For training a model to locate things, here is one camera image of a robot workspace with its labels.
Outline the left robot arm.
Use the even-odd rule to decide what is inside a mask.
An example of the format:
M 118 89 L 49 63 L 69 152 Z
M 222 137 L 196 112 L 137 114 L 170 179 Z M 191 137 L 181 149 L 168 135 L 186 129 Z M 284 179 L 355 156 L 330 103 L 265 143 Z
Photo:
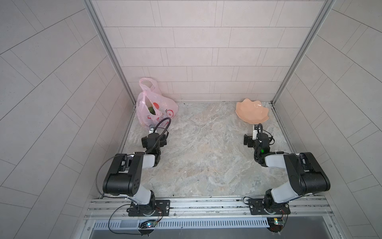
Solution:
M 103 193 L 127 197 L 137 211 L 152 214 L 156 210 L 155 194 L 141 185 L 142 170 L 159 164 L 167 137 L 167 133 L 153 132 L 141 139 L 145 152 L 116 154 L 103 181 Z

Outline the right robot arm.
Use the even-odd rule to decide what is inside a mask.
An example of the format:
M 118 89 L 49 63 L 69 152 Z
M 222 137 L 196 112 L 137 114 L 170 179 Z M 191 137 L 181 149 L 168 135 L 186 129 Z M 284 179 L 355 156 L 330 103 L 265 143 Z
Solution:
M 282 207 L 291 200 L 330 190 L 330 181 L 312 153 L 271 152 L 271 139 L 260 132 L 255 137 L 245 135 L 243 140 L 244 145 L 254 149 L 254 160 L 262 167 L 281 168 L 287 172 L 286 183 L 266 191 L 261 202 L 265 212 L 284 212 Z

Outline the green fake fruit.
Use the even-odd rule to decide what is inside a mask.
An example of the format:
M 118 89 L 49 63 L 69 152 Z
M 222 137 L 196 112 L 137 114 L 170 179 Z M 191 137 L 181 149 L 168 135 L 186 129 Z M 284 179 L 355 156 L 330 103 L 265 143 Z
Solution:
M 153 114 L 153 115 L 156 114 L 156 113 L 155 113 L 155 110 L 154 110 L 153 107 L 149 107 L 148 110 L 149 110 L 149 112 L 150 112 L 151 114 Z

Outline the pink scalloped bowl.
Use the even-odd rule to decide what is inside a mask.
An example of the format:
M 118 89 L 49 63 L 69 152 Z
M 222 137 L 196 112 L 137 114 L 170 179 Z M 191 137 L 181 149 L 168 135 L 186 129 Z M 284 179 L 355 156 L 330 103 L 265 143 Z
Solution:
M 242 121 L 249 124 L 264 123 L 269 119 L 269 109 L 263 107 L 260 101 L 245 99 L 237 102 L 235 112 Z

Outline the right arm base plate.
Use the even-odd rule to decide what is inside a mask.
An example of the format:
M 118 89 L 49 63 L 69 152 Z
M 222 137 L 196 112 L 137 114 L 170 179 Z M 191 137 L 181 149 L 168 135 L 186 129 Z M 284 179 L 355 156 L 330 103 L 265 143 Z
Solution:
M 289 215 L 288 203 L 278 204 L 273 200 L 253 199 L 247 200 L 251 215 Z

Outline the pink plastic bag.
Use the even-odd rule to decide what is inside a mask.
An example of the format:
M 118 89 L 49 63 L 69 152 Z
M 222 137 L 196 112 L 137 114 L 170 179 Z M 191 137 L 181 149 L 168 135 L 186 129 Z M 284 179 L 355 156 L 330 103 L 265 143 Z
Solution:
M 174 100 L 162 95 L 158 83 L 151 78 L 141 78 L 139 86 L 142 92 L 138 95 L 136 113 L 142 126 L 159 123 L 164 118 L 173 118 L 178 113 L 178 105 Z M 153 107 L 155 115 L 148 110 Z

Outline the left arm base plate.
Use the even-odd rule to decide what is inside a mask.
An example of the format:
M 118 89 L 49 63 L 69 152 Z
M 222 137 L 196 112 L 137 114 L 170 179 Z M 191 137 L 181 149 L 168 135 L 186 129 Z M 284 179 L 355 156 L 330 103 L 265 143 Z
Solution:
M 129 217 L 164 217 L 169 216 L 170 203 L 170 200 L 155 200 L 148 205 L 132 202 L 126 211 Z

